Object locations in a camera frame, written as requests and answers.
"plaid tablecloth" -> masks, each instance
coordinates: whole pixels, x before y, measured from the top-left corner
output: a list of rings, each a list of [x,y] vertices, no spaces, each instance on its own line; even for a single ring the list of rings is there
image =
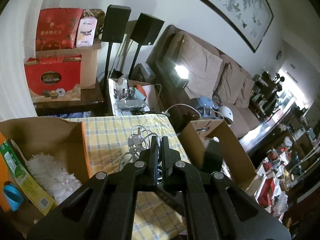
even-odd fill
[[[119,158],[128,152],[131,128],[140,124],[168,136],[170,148],[180,152],[181,159],[189,162],[168,118],[164,115],[106,116],[69,119],[84,122],[92,173],[117,171]],[[181,216],[167,206],[153,192],[138,192],[132,239],[171,239],[186,227]]]

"speaker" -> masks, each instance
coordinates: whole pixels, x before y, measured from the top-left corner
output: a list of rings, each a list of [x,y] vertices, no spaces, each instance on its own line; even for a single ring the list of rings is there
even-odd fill
[[[163,24],[164,21],[141,13],[131,33],[130,39],[140,45],[153,45]]]
[[[122,43],[131,8],[109,5],[104,19],[101,41]]]

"framed painting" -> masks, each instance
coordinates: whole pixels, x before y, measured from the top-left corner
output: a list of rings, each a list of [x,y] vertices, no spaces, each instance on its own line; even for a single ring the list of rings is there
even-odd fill
[[[256,52],[273,13],[267,0],[201,0],[216,11]]]

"speaker stand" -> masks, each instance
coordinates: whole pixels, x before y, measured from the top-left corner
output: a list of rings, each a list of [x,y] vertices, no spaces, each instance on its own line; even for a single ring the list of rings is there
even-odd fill
[[[104,69],[104,79],[103,79],[103,96],[106,96],[107,92],[107,84],[108,84],[108,76],[109,76],[109,63],[110,63],[110,56],[111,56],[111,49],[112,49],[113,42],[109,42],[108,45],[108,52],[107,52],[107,60],[106,60],[106,67]]]
[[[132,71],[133,71],[133,68],[136,64],[136,61],[137,61],[137,57],[138,57],[138,54],[140,52],[140,49],[141,49],[141,44],[138,44],[138,47],[137,47],[137,50],[136,50],[136,54],[134,54],[134,58],[133,58],[133,61],[132,61],[132,65],[131,65],[131,68],[130,68],[130,72],[129,72],[129,80],[131,80],[131,76],[132,76]]]

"silver bolt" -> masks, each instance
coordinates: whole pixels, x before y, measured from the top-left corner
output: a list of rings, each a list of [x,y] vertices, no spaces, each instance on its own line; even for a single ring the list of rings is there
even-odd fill
[[[100,171],[96,174],[97,179],[104,179],[107,176],[107,174],[103,171]]]
[[[215,172],[213,175],[216,179],[223,179],[223,173],[222,172]]]
[[[186,166],[186,164],[185,164],[183,161],[177,161],[177,162],[176,162],[176,166],[177,166],[178,168],[183,168],[184,166]]]
[[[134,163],[134,166],[136,166],[137,168],[142,168],[144,166],[144,162],[137,161],[137,162]]]

